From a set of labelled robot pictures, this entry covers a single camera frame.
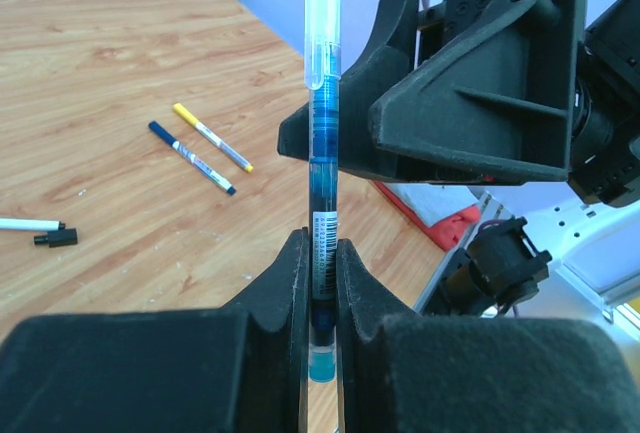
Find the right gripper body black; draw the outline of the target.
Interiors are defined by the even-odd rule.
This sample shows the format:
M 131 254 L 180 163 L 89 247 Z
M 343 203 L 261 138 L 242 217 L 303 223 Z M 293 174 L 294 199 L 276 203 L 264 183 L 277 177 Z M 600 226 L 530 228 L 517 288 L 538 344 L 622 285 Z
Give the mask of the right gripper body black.
M 639 200 L 639 0 L 617 0 L 580 44 L 569 185 L 586 204 Z

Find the yellow pen cap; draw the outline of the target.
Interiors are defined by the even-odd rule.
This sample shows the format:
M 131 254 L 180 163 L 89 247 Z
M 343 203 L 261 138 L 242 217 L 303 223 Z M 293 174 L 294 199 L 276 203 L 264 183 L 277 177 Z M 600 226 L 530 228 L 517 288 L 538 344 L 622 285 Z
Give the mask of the yellow pen cap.
M 173 105 L 173 110 L 176 114 L 178 114 L 182 119 L 184 119 L 191 126 L 195 127 L 199 122 L 199 119 L 194 116 L 184 105 L 181 103 L 176 103 Z

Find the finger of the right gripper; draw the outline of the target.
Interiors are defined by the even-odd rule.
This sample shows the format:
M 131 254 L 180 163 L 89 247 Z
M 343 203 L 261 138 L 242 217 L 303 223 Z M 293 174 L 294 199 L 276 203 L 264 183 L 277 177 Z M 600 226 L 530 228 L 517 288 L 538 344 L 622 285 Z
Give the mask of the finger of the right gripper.
M 446 0 L 443 44 L 369 110 L 387 179 L 563 181 L 585 0 Z
M 368 42 L 342 75 L 338 166 L 384 182 L 423 182 L 425 163 L 374 146 L 369 108 L 414 68 L 420 0 L 379 0 Z

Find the white marker yellow end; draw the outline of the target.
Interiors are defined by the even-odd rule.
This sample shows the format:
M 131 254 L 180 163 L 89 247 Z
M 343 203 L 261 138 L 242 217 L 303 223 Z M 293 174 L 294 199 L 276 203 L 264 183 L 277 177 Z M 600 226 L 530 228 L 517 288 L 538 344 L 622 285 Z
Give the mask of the white marker yellow end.
M 222 138 L 220 138 L 216 133 L 214 133 L 210 128 L 208 128 L 202 122 L 198 121 L 195 124 L 195 128 L 205 138 L 207 138 L 214 146 L 216 146 L 220 151 L 222 151 L 226 156 L 228 156 L 237 166 L 239 166 L 245 172 L 251 173 L 253 171 L 254 169 L 253 165 L 244 156 L 242 156 L 230 144 L 225 142 Z

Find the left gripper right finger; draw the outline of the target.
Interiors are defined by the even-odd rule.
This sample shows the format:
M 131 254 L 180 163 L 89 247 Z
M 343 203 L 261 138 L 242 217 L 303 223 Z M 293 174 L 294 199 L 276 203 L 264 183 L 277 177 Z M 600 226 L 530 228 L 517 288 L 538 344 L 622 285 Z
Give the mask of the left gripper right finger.
M 635 432 L 639 390 L 582 320 L 423 316 L 337 256 L 343 432 Z

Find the clear plastic pen cap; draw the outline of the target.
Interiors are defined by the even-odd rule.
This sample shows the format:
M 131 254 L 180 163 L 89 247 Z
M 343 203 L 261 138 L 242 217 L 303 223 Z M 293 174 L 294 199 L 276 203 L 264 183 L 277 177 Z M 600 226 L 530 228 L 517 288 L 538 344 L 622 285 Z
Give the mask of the clear plastic pen cap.
M 341 73 L 341 0 L 305 0 L 304 81 L 318 90 Z

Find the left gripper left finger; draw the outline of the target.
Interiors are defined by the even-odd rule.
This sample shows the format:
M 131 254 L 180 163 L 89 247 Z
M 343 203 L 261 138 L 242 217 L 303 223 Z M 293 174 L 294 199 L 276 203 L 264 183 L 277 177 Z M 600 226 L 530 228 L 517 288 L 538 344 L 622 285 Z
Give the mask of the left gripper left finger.
M 309 234 L 224 306 L 58 314 L 1 346 L 5 432 L 303 432 Z

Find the white pen with lettering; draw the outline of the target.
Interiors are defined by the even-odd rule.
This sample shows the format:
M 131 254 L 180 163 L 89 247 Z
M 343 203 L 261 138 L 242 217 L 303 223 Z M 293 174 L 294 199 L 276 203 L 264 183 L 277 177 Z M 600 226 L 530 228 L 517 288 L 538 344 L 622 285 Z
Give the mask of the white pen with lettering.
M 186 161 L 200 171 L 204 176 L 213 181 L 219 188 L 224 190 L 228 195 L 233 196 L 236 193 L 235 187 L 224 176 L 219 174 L 214 168 L 209 166 L 204 160 L 189 150 L 179 141 L 172 143 L 172 148 L 179 153 Z

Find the blue gel pen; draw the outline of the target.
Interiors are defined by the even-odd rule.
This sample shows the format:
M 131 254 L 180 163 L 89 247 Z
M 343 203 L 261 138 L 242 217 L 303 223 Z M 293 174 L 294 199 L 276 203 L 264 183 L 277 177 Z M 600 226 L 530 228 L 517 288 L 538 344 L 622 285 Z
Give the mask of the blue gel pen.
M 311 317 L 309 377 L 319 383 L 335 376 L 335 299 L 340 47 L 317 47 L 320 79 L 309 97 L 309 226 Z

